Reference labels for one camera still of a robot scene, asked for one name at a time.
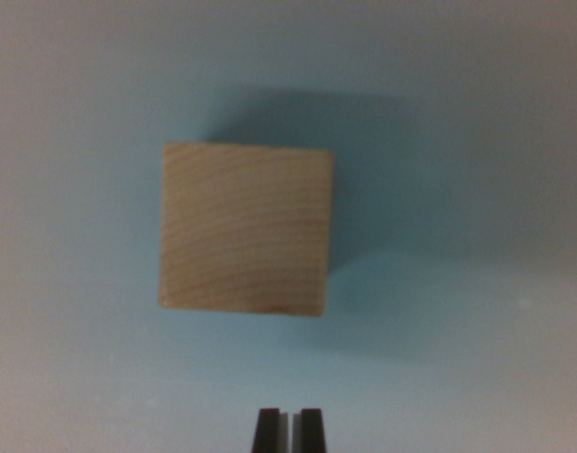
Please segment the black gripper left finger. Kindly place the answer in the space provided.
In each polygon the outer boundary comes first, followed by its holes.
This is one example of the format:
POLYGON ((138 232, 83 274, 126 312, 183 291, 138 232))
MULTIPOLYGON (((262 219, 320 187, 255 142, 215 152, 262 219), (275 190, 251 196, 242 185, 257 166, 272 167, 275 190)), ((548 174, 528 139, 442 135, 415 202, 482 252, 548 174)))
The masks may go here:
POLYGON ((279 408, 260 409, 252 443, 252 453, 286 453, 287 413, 279 408))

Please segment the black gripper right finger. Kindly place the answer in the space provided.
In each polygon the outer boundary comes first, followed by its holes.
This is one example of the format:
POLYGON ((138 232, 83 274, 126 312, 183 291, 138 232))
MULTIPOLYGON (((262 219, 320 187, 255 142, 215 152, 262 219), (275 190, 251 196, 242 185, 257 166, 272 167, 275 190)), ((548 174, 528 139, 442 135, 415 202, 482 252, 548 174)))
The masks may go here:
POLYGON ((302 409, 293 415, 292 422, 292 453, 328 452, 321 409, 302 409))

